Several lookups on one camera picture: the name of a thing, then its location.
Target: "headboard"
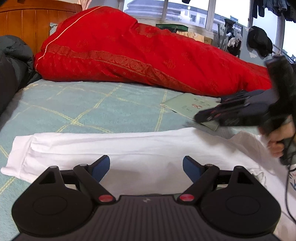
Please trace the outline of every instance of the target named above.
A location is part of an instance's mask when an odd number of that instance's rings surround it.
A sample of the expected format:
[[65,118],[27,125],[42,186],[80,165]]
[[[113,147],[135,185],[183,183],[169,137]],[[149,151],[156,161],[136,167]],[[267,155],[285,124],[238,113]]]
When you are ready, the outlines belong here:
[[58,0],[7,0],[0,7],[0,36],[14,35],[34,54],[49,36],[49,23],[60,23],[82,11],[79,4]]

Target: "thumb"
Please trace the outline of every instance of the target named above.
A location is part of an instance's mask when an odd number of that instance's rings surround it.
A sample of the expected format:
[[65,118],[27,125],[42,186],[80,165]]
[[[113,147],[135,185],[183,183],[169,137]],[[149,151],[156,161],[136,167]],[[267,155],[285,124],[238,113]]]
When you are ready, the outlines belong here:
[[293,122],[289,122],[288,124],[285,124],[278,129],[274,130],[269,134],[270,141],[278,142],[283,139],[291,138],[293,137],[295,132],[295,127]]

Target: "dark gray jacket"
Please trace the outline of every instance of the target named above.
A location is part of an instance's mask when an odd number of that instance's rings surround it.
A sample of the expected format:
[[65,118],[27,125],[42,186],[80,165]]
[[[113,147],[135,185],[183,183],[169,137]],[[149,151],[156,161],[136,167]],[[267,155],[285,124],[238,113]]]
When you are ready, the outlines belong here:
[[0,36],[0,114],[19,89],[41,79],[33,65],[33,52],[24,41]]

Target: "triangular cutout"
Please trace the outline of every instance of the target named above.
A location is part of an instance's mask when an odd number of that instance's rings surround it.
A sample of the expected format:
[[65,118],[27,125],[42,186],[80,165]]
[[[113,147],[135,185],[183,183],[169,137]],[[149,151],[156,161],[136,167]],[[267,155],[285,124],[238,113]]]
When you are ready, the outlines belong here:
[[253,182],[243,172],[239,172],[239,176],[237,178],[237,183],[243,183],[243,184],[253,185]]
[[50,184],[50,183],[55,183],[55,177],[53,172],[49,172],[45,178],[39,183],[39,184]]

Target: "hand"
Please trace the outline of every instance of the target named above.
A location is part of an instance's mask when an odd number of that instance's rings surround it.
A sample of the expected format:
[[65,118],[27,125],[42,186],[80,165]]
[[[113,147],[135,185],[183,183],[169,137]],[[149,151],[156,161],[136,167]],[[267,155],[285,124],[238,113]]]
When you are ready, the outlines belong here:
[[[259,127],[259,132],[263,135],[265,134],[262,128]],[[267,147],[273,157],[281,157],[283,155],[284,145],[279,143],[279,141],[287,138],[293,137],[295,133],[294,123],[291,121],[288,124],[282,125],[280,128],[271,132],[267,138],[269,142]]]

